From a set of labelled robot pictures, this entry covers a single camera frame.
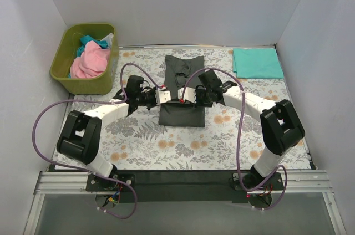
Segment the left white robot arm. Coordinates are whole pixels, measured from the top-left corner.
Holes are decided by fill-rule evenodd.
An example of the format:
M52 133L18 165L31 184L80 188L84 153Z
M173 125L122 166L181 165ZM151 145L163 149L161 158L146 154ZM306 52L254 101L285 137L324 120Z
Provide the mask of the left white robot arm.
M118 177L116 166L99 153L101 131L140 106L148 110L157 106L156 92L159 88L144 87L144 82L140 76L130 76L126 87L117 91L108 104L84 112L71 111L59 136L57 152L100 175L99 184L107 191L116 188Z

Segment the dark grey t shirt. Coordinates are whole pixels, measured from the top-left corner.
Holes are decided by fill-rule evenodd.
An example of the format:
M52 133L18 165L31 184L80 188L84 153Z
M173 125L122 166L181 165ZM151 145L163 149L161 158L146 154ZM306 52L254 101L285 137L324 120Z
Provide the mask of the dark grey t shirt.
M205 59L198 56L192 59L180 59L172 55L165 56L164 85L170 91L171 101L160 106L159 125L172 127L204 127L205 108L191 104L181 104L178 90L187 85L196 88L201 84L197 76L189 79L199 69L205 67Z

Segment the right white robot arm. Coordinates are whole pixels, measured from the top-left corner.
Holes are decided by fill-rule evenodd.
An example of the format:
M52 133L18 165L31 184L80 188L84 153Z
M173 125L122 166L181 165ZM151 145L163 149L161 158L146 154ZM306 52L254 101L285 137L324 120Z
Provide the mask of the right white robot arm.
M196 103L201 106L219 103L260 122L265 148L247 174L242 175L240 169L237 173L245 191L266 188L273 174L282 167L284 156L305 136L300 118L289 100L272 101L249 93L235 76L223 83L216 71L216 68L203 68L193 74L204 87L197 91Z

